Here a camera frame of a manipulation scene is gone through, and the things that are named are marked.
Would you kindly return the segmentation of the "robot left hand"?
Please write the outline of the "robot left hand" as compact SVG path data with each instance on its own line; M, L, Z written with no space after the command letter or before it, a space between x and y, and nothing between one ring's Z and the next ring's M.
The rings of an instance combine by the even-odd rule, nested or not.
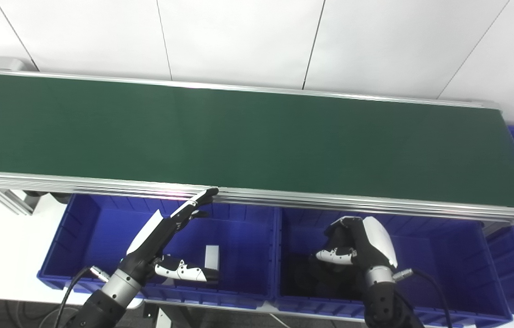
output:
M207 215L199 208L211 203L218 193L217 187L203 190L186 200L166 218L161 214L153 214L132 241L136 247L129 247L118 269L142 287L154 275L175 280L216 283L219 280L217 269L193 266L182 259L164 255L163 250L176 232L181 231L192 218Z

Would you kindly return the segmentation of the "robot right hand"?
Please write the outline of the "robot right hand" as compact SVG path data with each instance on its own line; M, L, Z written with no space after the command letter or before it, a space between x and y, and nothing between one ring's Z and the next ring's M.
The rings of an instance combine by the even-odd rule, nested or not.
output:
M377 266L394 270L398 266L391 237L373 216L342 216L326 228L324 235L328 240L315 253L317 260L353 265L364 271Z

